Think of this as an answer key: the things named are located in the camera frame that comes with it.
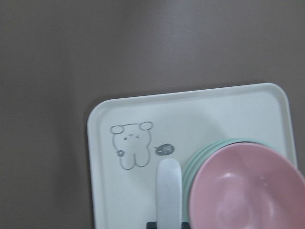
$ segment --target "cartoon bear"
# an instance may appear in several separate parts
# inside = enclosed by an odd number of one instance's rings
[[[110,128],[113,133],[112,143],[123,169],[146,166],[151,158],[148,148],[152,136],[152,122],[140,124],[115,125]]]

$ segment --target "rectangular tray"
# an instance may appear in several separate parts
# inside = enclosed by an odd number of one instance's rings
[[[272,83],[100,103],[88,119],[95,228],[145,229],[156,221],[159,161],[183,169],[202,146],[235,137],[264,141],[297,166],[288,99]]]

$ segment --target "bear ear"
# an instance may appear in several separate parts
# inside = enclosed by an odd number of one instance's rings
[[[115,125],[110,128],[110,132],[113,133],[114,135],[119,135],[124,132],[124,126],[122,125]]]
[[[152,122],[144,122],[144,123],[141,123],[140,126],[139,126],[139,128],[141,130],[150,130],[152,127],[153,127]]]

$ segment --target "gray table surface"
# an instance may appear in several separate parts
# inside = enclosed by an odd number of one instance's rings
[[[93,228],[86,122],[111,98],[271,82],[305,173],[305,1],[0,3],[0,224]]]

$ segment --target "pink bowl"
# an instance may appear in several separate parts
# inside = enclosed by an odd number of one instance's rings
[[[189,217],[192,229],[304,229],[305,180],[270,148],[228,145],[196,174]]]

